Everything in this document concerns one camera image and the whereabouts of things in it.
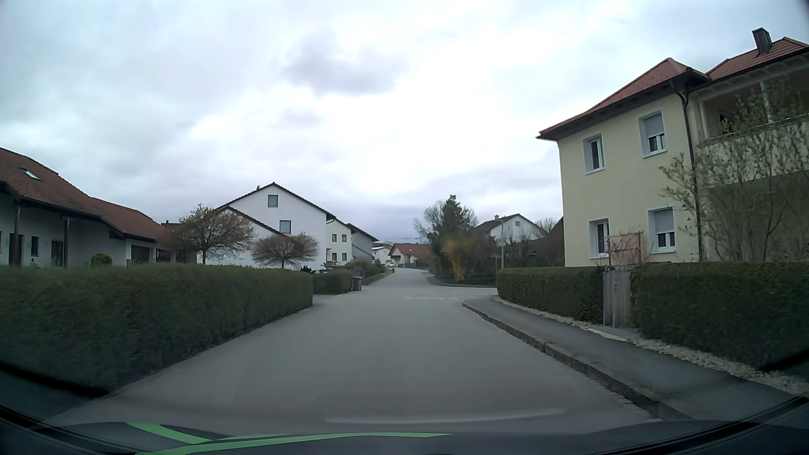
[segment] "gable roof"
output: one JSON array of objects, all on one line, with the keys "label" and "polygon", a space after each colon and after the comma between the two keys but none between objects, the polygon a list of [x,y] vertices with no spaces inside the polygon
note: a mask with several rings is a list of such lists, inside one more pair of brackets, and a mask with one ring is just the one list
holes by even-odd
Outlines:
[{"label": "gable roof", "polygon": [[119,206],[98,198],[91,199],[98,207],[98,212],[124,234],[157,240],[166,231],[165,227],[139,210]]},{"label": "gable roof", "polygon": [[701,76],[702,78],[704,78],[705,80],[709,79],[709,77],[707,75],[705,75],[705,74],[703,74],[703,73],[701,73],[699,71],[696,71],[693,68],[691,68],[689,66],[686,66],[686,65],[678,62],[677,60],[675,60],[675,59],[673,59],[671,57],[668,57],[668,58],[664,59],[662,62],[658,63],[657,65],[652,66],[645,73],[639,75],[638,77],[633,79],[630,83],[628,83],[628,84],[624,85],[623,87],[619,88],[617,91],[612,93],[610,96],[604,98],[598,104],[596,104],[595,106],[589,108],[588,110],[584,111],[583,113],[575,115],[575,116],[573,116],[573,117],[571,117],[571,118],[569,118],[567,120],[564,120],[564,121],[561,121],[561,122],[557,123],[556,125],[549,126],[548,128],[545,128],[544,130],[541,130],[540,135],[537,136],[536,138],[544,139],[546,137],[543,137],[543,136],[548,136],[554,130],[556,130],[558,128],[561,128],[562,126],[566,126],[566,125],[572,123],[573,121],[576,121],[576,120],[578,120],[578,119],[580,119],[582,117],[585,117],[588,114],[599,111],[600,109],[606,108],[606,107],[608,107],[608,106],[610,106],[612,104],[617,103],[618,101],[624,100],[624,99],[629,98],[630,96],[633,96],[633,95],[637,95],[637,94],[639,94],[639,93],[641,93],[641,92],[643,92],[643,91],[645,91],[647,89],[650,89],[652,87],[655,87],[655,86],[659,85],[660,83],[667,82],[667,81],[669,81],[669,80],[671,80],[671,79],[673,79],[673,78],[675,78],[675,77],[677,77],[677,76],[679,76],[681,74],[686,74],[686,73],[689,73],[689,72],[697,74],[697,75]]},{"label": "gable roof", "polygon": [[120,235],[157,240],[164,232],[164,227],[142,212],[93,198],[63,179],[58,172],[28,156],[1,147],[0,186],[6,187],[21,201],[34,202],[51,210],[67,210],[105,223]]},{"label": "gable roof", "polygon": [[275,235],[277,235],[277,236],[284,236],[284,237],[286,237],[286,234],[281,233],[281,231],[278,231],[277,229],[273,229],[273,228],[271,228],[269,225],[264,224],[264,223],[262,223],[261,221],[259,221],[259,220],[255,219],[255,218],[253,218],[252,216],[250,216],[250,215],[248,215],[248,214],[246,214],[246,213],[243,213],[242,211],[236,210],[235,208],[233,208],[233,207],[231,207],[231,206],[220,207],[220,208],[219,208],[219,209],[217,209],[217,210],[230,210],[230,211],[232,211],[233,213],[235,213],[235,214],[237,214],[237,215],[239,215],[239,216],[241,216],[241,217],[243,217],[243,218],[245,218],[245,219],[250,220],[250,222],[252,222],[253,224],[255,224],[255,225],[257,225],[257,226],[261,226],[262,228],[264,228],[264,229],[266,229],[266,230],[268,230],[268,231],[272,232],[273,234],[275,234]]},{"label": "gable roof", "polygon": [[391,252],[388,253],[390,257],[393,255],[394,250],[399,249],[399,252],[402,254],[409,254],[410,256],[415,257],[416,259],[426,259],[430,257],[433,252],[433,245],[430,244],[393,244],[391,247]]},{"label": "gable roof", "polygon": [[718,80],[732,76],[744,70],[749,70],[754,66],[762,65],[779,57],[784,57],[792,53],[805,51],[809,45],[798,40],[793,40],[784,36],[780,40],[773,42],[769,51],[764,55],[758,54],[758,49],[749,50],[735,57],[726,58],[708,71],[708,76],[713,80]]},{"label": "gable roof", "polygon": [[369,239],[371,239],[371,241],[376,242],[377,240],[379,240],[378,238],[376,238],[376,237],[372,236],[371,234],[369,234],[369,233],[367,233],[367,232],[363,231],[362,229],[360,229],[359,227],[354,226],[354,225],[353,225],[353,224],[351,224],[351,223],[346,224],[346,226],[348,226],[348,227],[349,227],[349,229],[351,229],[352,231],[356,231],[356,232],[359,232],[360,234],[363,234],[364,236],[366,236],[366,237],[368,237]]},{"label": "gable roof", "polygon": [[222,208],[223,208],[223,207],[225,207],[225,206],[229,206],[229,205],[230,205],[230,204],[232,204],[233,202],[239,201],[239,200],[241,200],[241,199],[246,198],[247,196],[250,196],[250,195],[252,195],[252,194],[258,193],[259,191],[261,191],[261,190],[263,190],[263,189],[267,189],[267,188],[269,188],[270,186],[277,186],[278,188],[283,189],[284,191],[286,191],[286,192],[287,192],[287,193],[289,193],[289,194],[292,194],[293,196],[295,196],[296,198],[300,199],[301,201],[304,201],[305,203],[309,204],[310,206],[315,207],[317,210],[320,210],[320,211],[324,212],[324,213],[326,214],[326,218],[327,218],[327,219],[335,219],[335,218],[336,218],[336,217],[335,217],[334,215],[332,215],[332,213],[331,213],[331,212],[329,212],[328,210],[326,210],[326,209],[324,209],[324,208],[322,208],[322,207],[320,207],[320,206],[316,206],[316,205],[315,205],[315,204],[313,204],[312,202],[309,202],[307,199],[301,198],[301,197],[300,197],[300,196],[298,196],[297,194],[295,194],[295,193],[293,193],[293,192],[289,191],[288,189],[284,188],[283,186],[280,186],[279,184],[277,184],[277,183],[275,183],[275,182],[273,182],[273,183],[271,183],[271,184],[269,184],[269,185],[264,185],[264,186],[261,186],[261,187],[259,187],[259,188],[256,188],[255,190],[251,191],[250,193],[247,193],[247,194],[245,194],[245,195],[239,196],[239,197],[237,197],[236,199],[234,199],[234,200],[232,200],[232,201],[230,201],[230,202],[226,202],[226,203],[222,204],[221,206],[217,207],[217,209],[222,209]]}]

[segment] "sidewalk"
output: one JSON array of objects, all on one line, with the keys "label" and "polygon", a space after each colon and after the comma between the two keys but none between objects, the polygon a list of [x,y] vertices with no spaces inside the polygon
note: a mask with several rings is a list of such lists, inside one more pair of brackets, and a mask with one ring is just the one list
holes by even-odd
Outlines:
[{"label": "sidewalk", "polygon": [[[583,372],[661,419],[742,420],[794,397],[670,355],[605,338],[501,304],[493,297],[464,307],[547,355]],[[800,416],[801,427],[809,415]]]}]

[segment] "cloud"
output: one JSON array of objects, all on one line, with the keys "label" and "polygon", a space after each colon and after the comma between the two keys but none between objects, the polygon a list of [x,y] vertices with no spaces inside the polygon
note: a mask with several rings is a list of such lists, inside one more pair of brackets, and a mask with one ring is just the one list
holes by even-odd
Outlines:
[{"label": "cloud", "polygon": [[322,31],[302,40],[282,74],[290,83],[309,87],[318,96],[361,96],[393,90],[405,69],[401,55],[383,55],[369,45],[348,52],[338,47],[334,32]]}]

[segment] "white gravel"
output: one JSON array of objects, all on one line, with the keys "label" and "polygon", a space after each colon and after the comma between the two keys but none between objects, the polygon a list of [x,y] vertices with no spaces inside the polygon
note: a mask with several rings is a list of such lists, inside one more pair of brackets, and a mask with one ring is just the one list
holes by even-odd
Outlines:
[{"label": "white gravel", "polygon": [[[495,297],[495,300],[499,301],[504,305],[521,309],[531,314],[536,314],[537,316],[547,317],[548,319],[553,319],[554,321],[563,322],[568,325],[574,325],[582,330],[594,331],[597,334],[605,336],[606,338],[616,339],[616,337],[614,337],[612,334],[599,332],[598,331],[599,325],[590,324],[588,322],[576,321],[572,317],[559,316],[558,314],[547,313],[534,308],[526,308],[517,304],[512,304],[511,302],[503,300],[499,297]],[[774,389],[791,393],[796,397],[809,398],[809,381],[806,381],[804,379],[795,376],[789,376],[780,372],[760,372],[755,368],[751,367],[750,365],[735,362],[733,360],[723,359],[721,357],[717,357],[716,355],[709,354],[707,352],[695,351],[687,347],[676,346],[660,340],[647,339],[647,338],[636,338],[636,339],[624,338],[623,341],[630,342],[637,347],[642,347],[643,349],[649,349],[652,351],[661,352],[663,354],[668,354],[671,355],[672,357],[676,357],[677,359],[682,359],[687,362],[691,362],[692,364],[699,365],[701,367],[712,368],[714,370],[726,372],[728,374],[744,379],[746,381],[753,381],[758,382],[759,384],[768,385],[769,387],[772,387]]]}]

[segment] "road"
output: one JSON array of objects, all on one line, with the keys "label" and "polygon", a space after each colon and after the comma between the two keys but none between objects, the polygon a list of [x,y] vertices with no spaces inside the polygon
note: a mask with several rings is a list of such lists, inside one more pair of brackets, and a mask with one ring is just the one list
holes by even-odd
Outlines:
[{"label": "road", "polygon": [[399,269],[51,419],[228,434],[594,432],[650,416]]}]

